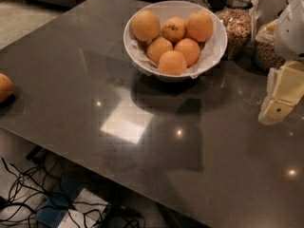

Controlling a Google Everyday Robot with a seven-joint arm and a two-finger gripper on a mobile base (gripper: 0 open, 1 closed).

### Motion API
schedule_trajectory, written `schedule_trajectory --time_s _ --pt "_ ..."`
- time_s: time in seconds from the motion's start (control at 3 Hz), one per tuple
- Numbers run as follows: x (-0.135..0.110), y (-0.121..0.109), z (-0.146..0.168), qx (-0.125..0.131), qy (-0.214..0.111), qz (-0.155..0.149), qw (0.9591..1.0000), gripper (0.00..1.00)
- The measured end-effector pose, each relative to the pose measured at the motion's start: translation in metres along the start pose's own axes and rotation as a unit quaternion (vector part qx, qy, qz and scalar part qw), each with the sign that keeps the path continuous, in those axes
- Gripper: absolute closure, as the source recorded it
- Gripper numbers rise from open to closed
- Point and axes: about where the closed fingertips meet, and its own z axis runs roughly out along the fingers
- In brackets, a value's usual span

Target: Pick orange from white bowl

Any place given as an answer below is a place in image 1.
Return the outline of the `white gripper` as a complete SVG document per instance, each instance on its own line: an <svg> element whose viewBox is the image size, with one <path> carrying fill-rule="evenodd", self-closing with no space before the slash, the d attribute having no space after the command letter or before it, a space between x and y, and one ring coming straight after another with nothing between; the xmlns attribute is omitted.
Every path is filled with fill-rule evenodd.
<svg viewBox="0 0 304 228"><path fill-rule="evenodd" d="M278 17L275 53L287 61L271 68L258 121L271 125L287 117L304 96L304 0L292 0Z"/></svg>

